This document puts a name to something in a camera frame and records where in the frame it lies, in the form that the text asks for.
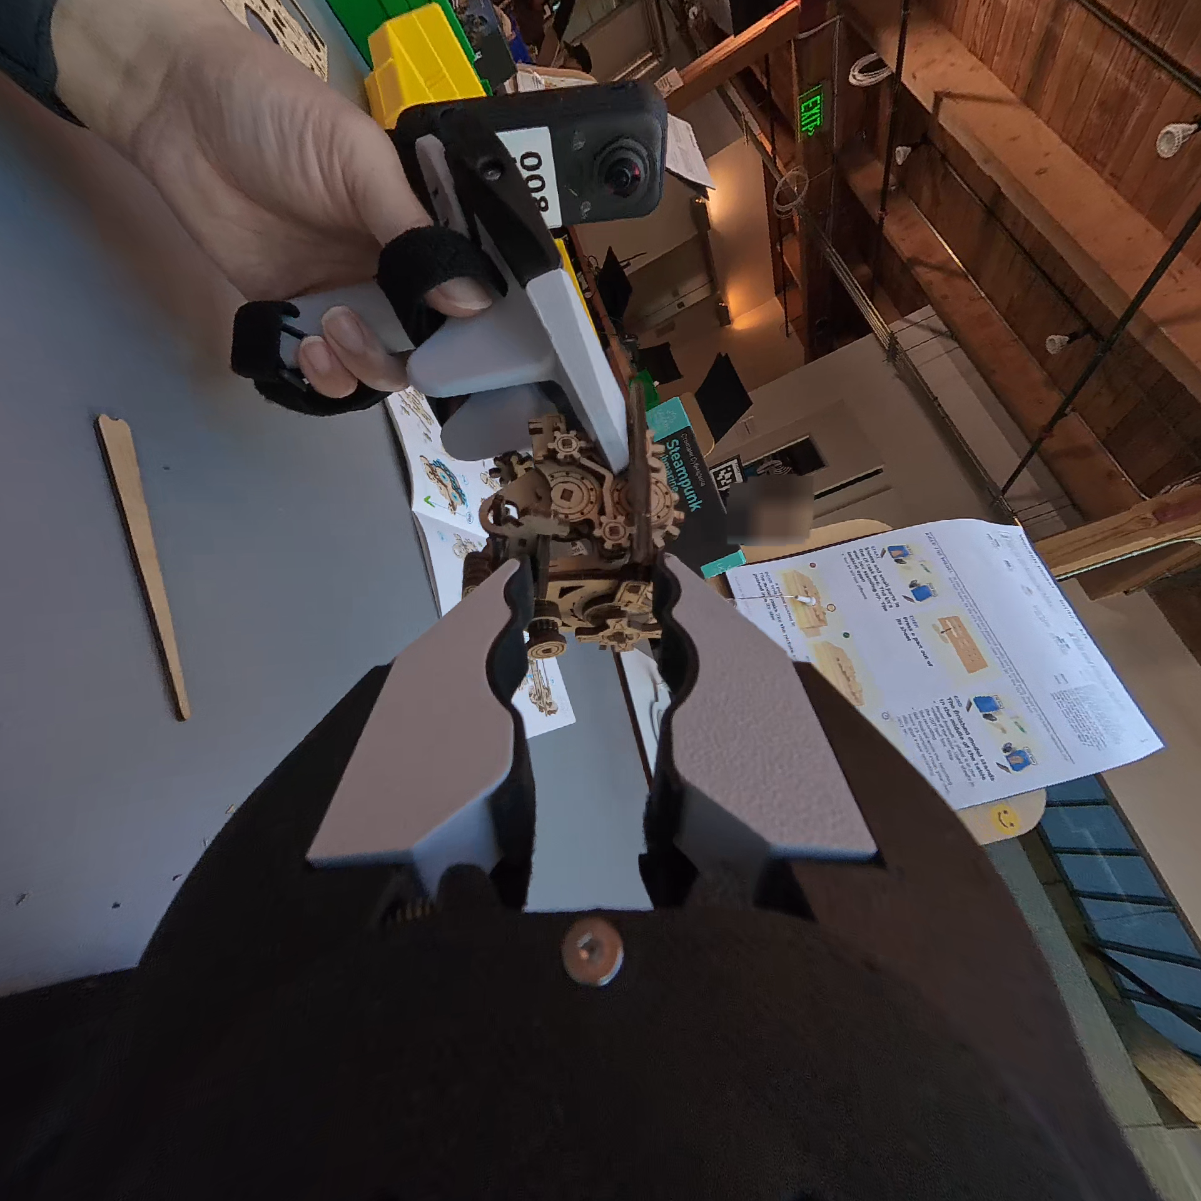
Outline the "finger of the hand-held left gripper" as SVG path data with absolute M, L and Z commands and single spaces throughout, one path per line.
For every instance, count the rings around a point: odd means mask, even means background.
M 554 379 L 611 472 L 628 469 L 628 403 L 593 328 L 588 309 L 565 267 L 533 278 L 525 295 L 555 355 Z
M 570 417 L 570 401 L 563 387 L 552 380 L 443 398 L 442 442 L 453 458 L 464 461 L 532 453 L 528 423 L 554 414 Z

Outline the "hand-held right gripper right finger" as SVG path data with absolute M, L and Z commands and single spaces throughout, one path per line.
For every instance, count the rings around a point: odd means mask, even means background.
M 808 908 L 802 861 L 878 843 L 799 665 L 677 554 L 653 573 L 669 708 L 645 806 L 653 908 Z

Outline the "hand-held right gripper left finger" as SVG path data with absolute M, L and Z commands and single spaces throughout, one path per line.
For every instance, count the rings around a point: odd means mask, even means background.
M 407 646 L 364 725 L 309 847 L 315 867 L 400 862 L 437 892 L 481 867 L 524 908 L 536 787 L 514 695 L 528 673 L 533 572 L 508 561 Z

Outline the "wooden gear model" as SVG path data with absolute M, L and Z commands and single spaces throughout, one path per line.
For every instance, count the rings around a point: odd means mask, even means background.
M 647 469 L 644 493 L 630 472 L 603 464 L 600 450 L 558 414 L 528 425 L 530 452 L 494 459 L 498 490 L 479 507 L 487 535 L 468 553 L 467 597 L 509 559 L 527 559 L 533 573 L 528 654 L 557 657 L 568 635 L 612 651 L 658 641 L 653 613 L 653 562 L 677 537 L 685 512 L 669 480 L 667 448 L 644 431 L 634 466 Z

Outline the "thin wooden stick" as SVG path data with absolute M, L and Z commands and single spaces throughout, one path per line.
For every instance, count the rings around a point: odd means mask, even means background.
M 143 483 L 143 471 L 133 431 L 121 417 L 99 414 L 95 418 L 99 444 L 108 467 L 113 493 L 129 540 L 133 569 L 138 575 L 149 622 L 159 644 L 173 709 L 179 722 L 192 715 L 184 660 L 179 652 L 178 632 L 163 578 L 154 521 Z

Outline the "black model kit box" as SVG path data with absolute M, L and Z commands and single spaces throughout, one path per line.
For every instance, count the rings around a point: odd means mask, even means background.
M 669 486 L 683 512 L 671 550 L 704 578 L 716 578 L 747 562 L 740 546 L 729 542 L 723 493 L 704 461 L 696 429 L 682 398 L 671 398 L 650 409 L 649 429 L 664 447 Z

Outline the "person's left hand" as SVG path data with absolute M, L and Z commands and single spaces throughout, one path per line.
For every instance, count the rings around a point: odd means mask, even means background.
M 223 3 L 67 1 L 58 96 L 249 300 L 369 281 L 432 218 L 389 136 Z

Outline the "yellow plastic bin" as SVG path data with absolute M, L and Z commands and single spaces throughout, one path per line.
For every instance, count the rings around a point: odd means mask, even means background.
M 386 20 L 369 36 L 366 91 L 374 118 L 394 129 L 415 106 L 492 94 L 451 3 L 385 3 Z

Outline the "assembly instruction booklet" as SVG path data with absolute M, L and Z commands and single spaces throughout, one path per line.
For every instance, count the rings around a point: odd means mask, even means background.
M 429 578 L 438 611 L 446 614 L 462 599 L 467 556 L 486 548 L 487 531 L 479 521 L 479 508 L 498 490 L 494 461 L 454 458 L 443 445 L 443 428 L 429 398 L 415 387 L 389 395 L 386 404 L 411 477 L 413 516 Z M 514 706 L 522 712 L 530 738 L 576 722 L 555 659 L 547 667 L 530 665 Z

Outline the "white flat base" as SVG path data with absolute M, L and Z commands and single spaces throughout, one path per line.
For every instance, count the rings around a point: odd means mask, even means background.
M 634 723 L 650 764 L 658 757 L 660 728 L 672 695 L 653 655 L 641 649 L 619 652 Z

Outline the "green plastic bin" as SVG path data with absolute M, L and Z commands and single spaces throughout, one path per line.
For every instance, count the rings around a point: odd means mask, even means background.
M 369 38 L 383 23 L 427 4 L 429 1 L 328 1 L 328 6 L 366 61 L 370 61 L 372 57 Z

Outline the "printed instruction sheet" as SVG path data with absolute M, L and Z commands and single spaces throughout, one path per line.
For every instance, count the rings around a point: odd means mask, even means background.
M 1017 526 L 923 523 L 726 578 L 958 810 L 1164 747 Z

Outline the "laser-cut plywood sheet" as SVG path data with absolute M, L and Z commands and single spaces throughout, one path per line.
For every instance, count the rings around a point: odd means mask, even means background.
M 325 82 L 328 44 L 302 8 L 291 1 L 223 1 L 247 28 L 279 44 Z

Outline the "black wristband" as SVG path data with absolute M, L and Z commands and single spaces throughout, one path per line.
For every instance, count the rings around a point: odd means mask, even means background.
M 58 94 L 56 6 L 58 1 L 2 1 L 2 71 L 45 109 L 83 128 Z

